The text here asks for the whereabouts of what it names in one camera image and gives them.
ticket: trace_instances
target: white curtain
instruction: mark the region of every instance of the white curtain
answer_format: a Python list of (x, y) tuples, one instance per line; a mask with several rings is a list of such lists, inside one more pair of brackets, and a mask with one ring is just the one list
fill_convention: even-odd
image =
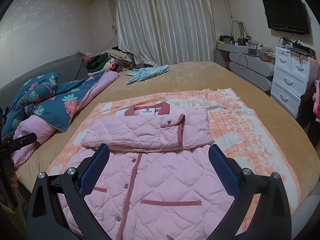
[(214, 61), (209, 0), (116, 0), (119, 48), (136, 63)]

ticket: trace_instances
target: pink quilted jacket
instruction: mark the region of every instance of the pink quilted jacket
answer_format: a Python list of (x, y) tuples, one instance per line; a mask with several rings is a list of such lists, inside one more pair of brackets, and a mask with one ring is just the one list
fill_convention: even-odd
[[(151, 115), (144, 115), (147, 108)], [(87, 148), (68, 166), (77, 167), (101, 143), (112, 152), (85, 201), (114, 240), (206, 239), (234, 200), (209, 162), (213, 139), (205, 109), (162, 102), (97, 120), (82, 141)], [(60, 201), (80, 233), (65, 199)]]

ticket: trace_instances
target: white dresser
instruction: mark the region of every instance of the white dresser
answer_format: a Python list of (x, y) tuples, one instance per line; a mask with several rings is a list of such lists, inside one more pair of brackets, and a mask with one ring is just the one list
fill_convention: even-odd
[(314, 59), (277, 47), (271, 97), (296, 118), (300, 97), (314, 84), (318, 70)]

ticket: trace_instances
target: pink trim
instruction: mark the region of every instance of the pink trim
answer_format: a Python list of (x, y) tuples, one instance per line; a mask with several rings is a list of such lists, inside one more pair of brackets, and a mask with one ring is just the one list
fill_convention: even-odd
[(103, 187), (94, 187), (93, 190), (101, 191), (101, 192), (107, 192), (106, 188)]
[(172, 238), (171, 236), (167, 235), (167, 239), (168, 240), (174, 240), (174, 238)]
[(148, 204), (154, 206), (164, 206), (164, 207), (180, 207), (180, 206), (201, 206), (201, 201), (154, 201), (142, 199), (141, 204)]
[(186, 119), (186, 116), (184, 114), (180, 114), (179, 119), (176, 123), (160, 125), (161, 128), (172, 127), (172, 126), (178, 125), (178, 145), (179, 146), (182, 145), (182, 134), (183, 134), (183, 126), (184, 126), (185, 119)]
[(141, 110), (141, 109), (147, 109), (147, 108), (158, 108), (158, 107), (161, 108), (160, 111), (158, 112), (158, 115), (169, 114), (170, 104), (168, 104), (167, 102), (162, 102), (153, 106), (132, 106), (124, 112), (124, 116), (136, 115), (134, 113), (135, 110)]
[(129, 185), (127, 196), (126, 196), (126, 198), (124, 200), (122, 219), (121, 219), (120, 227), (119, 227), (119, 230), (118, 230), (118, 233), (117, 233), (117, 236), (116, 236), (116, 240), (122, 240), (124, 226), (125, 226), (125, 223), (126, 223), (126, 220), (127, 220), (127, 217), (128, 217), (129, 204), (130, 204), (130, 198), (131, 198), (131, 194), (132, 194), (132, 190), (133, 190), (133, 186), (134, 186), (134, 180), (136, 179), (136, 176), (137, 176), (137, 170), (138, 170), (139, 163), (141, 161), (141, 157), (142, 157), (142, 153), (139, 153), (138, 154), (138, 159), (136, 161), (136, 164), (132, 169), (131, 178), (130, 178), (130, 185)]

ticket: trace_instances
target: flat screen tv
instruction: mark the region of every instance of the flat screen tv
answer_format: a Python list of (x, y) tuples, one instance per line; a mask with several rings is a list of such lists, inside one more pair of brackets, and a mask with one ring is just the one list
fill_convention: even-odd
[(301, 0), (262, 0), (268, 27), (275, 31), (309, 34), (307, 12)]

